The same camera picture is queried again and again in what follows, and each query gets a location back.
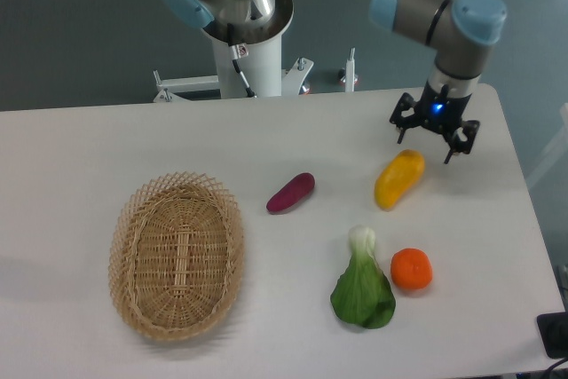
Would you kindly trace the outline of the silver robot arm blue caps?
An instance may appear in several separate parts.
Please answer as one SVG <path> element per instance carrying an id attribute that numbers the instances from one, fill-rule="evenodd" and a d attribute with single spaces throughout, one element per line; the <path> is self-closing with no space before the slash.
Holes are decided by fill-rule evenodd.
<path id="1" fill-rule="evenodd" d="M 292 0 L 162 0 L 212 43 L 212 77 L 158 80 L 165 99 L 216 85 L 225 99 L 300 95 L 312 62 L 284 69 L 281 38 L 294 15 Z M 434 67 L 421 97 L 401 96 L 390 122 L 400 132 L 421 127 L 440 135 L 450 154 L 471 151 L 479 124 L 463 113 L 507 18 L 502 0 L 371 0 L 377 26 L 429 46 Z"/>

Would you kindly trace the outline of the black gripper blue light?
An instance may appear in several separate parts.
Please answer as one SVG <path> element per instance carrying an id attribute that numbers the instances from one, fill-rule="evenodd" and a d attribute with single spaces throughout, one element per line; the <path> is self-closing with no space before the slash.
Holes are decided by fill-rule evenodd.
<path id="1" fill-rule="evenodd" d="M 449 146 L 444 164 L 454 155 L 471 153 L 480 128 L 479 121 L 462 119 L 471 93 L 456 98 L 450 96 L 450 90 L 447 84 L 434 89 L 426 83 L 418 101 L 408 92 L 401 95 L 390 116 L 390 123 L 398 129 L 398 144 L 402 143 L 407 130 L 423 127 L 444 136 Z"/>

